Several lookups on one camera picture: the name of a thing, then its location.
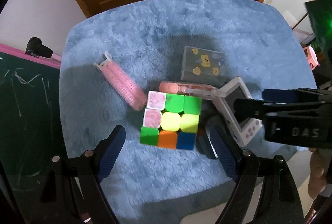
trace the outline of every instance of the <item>metal screw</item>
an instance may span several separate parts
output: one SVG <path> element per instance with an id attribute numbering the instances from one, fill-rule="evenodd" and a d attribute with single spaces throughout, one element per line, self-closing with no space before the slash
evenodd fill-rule
<path id="1" fill-rule="evenodd" d="M 245 156 L 247 156 L 247 157 L 250 157 L 251 154 L 252 154 L 252 152 L 251 152 L 250 150 L 248 150 L 248 149 L 243 150 L 242 153 L 243 153 Z"/>
<path id="2" fill-rule="evenodd" d="M 283 162 L 283 156 L 281 155 L 276 155 L 276 160 L 278 160 L 279 162 Z"/>
<path id="3" fill-rule="evenodd" d="M 84 155 L 85 155 L 86 157 L 90 157 L 90 156 L 92 156 L 92 155 L 93 155 L 93 150 L 87 150 L 87 151 L 85 151 L 85 152 L 84 152 Z"/>
<path id="4" fill-rule="evenodd" d="M 58 162 L 60 160 L 60 157 L 56 155 L 55 157 L 52 158 L 53 162 Z"/>
<path id="5" fill-rule="evenodd" d="M 267 116 L 277 116 L 277 114 L 275 112 L 269 112 L 266 114 Z"/>

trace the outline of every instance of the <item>green cube sticker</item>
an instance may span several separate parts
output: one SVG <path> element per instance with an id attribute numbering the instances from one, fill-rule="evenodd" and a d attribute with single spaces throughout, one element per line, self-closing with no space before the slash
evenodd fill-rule
<path id="1" fill-rule="evenodd" d="M 200 97 L 184 96 L 183 111 L 184 113 L 200 115 L 202 99 Z"/>
<path id="2" fill-rule="evenodd" d="M 174 113 L 182 112 L 184 100 L 184 95 L 166 94 L 165 110 Z"/>
<path id="3" fill-rule="evenodd" d="M 159 137 L 159 130 L 158 129 L 142 127 L 139 142 L 141 144 L 157 146 L 158 145 L 158 137 Z"/>

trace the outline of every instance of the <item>device screen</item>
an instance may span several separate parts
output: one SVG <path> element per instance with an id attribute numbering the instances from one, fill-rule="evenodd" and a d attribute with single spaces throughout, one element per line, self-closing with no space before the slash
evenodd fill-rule
<path id="1" fill-rule="evenodd" d="M 238 98 L 246 98 L 246 95 L 242 91 L 241 87 L 237 87 L 233 92 L 231 92 L 227 97 L 225 97 L 225 100 L 230 107 L 232 113 L 234 114 L 240 128 L 243 128 L 250 118 L 244 117 L 240 114 L 236 114 L 234 110 L 234 101 Z"/>

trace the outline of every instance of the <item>blue fluffy tablecloth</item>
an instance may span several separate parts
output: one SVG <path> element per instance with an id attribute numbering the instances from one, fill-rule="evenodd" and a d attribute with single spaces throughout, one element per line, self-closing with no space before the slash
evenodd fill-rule
<path id="1" fill-rule="evenodd" d="M 234 183 L 218 160 L 197 150 L 139 143 L 143 111 L 133 111 L 94 62 L 108 50 L 145 91 L 180 79 L 184 46 L 225 53 L 225 71 L 240 75 L 253 98 L 265 88 L 316 88 L 292 30 L 271 6 L 251 0 L 147 0 L 112 9 L 76 25 L 60 72 L 60 112 L 69 157 L 93 149 L 115 125 L 127 140 L 101 186 L 120 223 L 180 223 L 188 214 L 225 202 Z M 289 158 L 296 148 L 264 141 L 256 155 Z"/>

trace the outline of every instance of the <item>green chalkboard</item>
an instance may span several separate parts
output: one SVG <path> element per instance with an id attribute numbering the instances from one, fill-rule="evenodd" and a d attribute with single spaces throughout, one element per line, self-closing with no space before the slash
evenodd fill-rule
<path id="1" fill-rule="evenodd" d="M 0 52 L 0 161 L 25 219 L 54 155 L 67 157 L 60 70 Z"/>

